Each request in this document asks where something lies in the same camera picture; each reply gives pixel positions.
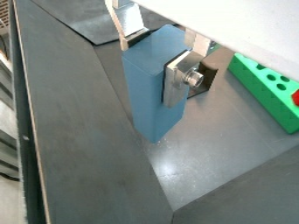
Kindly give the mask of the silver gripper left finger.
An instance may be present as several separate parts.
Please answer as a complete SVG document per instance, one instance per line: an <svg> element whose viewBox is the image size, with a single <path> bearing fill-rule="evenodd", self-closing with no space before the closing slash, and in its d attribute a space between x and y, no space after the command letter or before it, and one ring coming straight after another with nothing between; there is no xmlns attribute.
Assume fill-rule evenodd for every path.
<svg viewBox="0 0 299 224"><path fill-rule="evenodd" d="M106 0L106 6L117 26L121 48L126 51L150 35L141 8L131 0Z"/></svg>

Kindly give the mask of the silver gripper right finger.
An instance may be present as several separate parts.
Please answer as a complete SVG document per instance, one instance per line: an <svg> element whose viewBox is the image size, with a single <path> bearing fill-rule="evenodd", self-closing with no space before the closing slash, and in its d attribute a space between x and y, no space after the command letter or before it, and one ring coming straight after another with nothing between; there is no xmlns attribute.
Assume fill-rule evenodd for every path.
<svg viewBox="0 0 299 224"><path fill-rule="evenodd" d="M211 41L191 29L185 33L185 44L190 50L183 51L165 66L163 104L173 108L186 97L190 88L203 81L197 72L202 59L209 55Z"/></svg>

